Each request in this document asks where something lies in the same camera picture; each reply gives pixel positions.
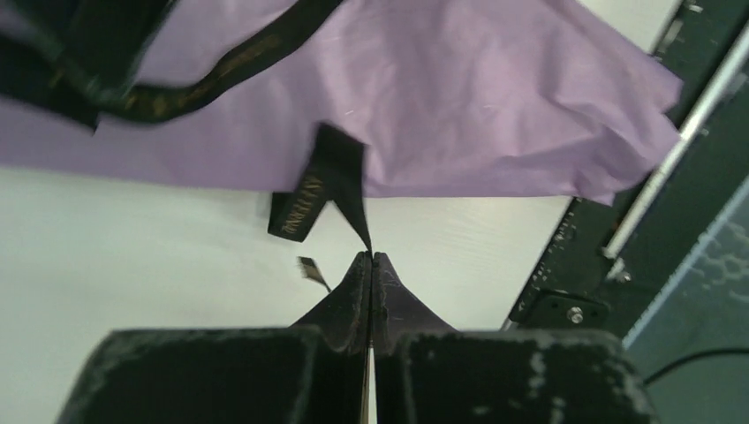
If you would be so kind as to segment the pink purple wrapping paper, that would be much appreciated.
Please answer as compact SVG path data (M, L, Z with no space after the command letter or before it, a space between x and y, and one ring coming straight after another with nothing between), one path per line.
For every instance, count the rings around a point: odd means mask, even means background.
M608 202L681 79L576 1L4 1L1 163L286 191L320 123L369 197Z

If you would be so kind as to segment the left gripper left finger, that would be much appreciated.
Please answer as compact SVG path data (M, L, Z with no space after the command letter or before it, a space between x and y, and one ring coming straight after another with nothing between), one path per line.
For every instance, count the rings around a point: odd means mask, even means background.
M61 423L363 423L372 259L285 328L126 329L106 336Z

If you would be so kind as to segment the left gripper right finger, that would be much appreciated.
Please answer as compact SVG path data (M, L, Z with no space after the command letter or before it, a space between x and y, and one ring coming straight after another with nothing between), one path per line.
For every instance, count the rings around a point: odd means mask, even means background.
M620 341L589 329L457 331L372 268L376 414L381 423L656 423Z

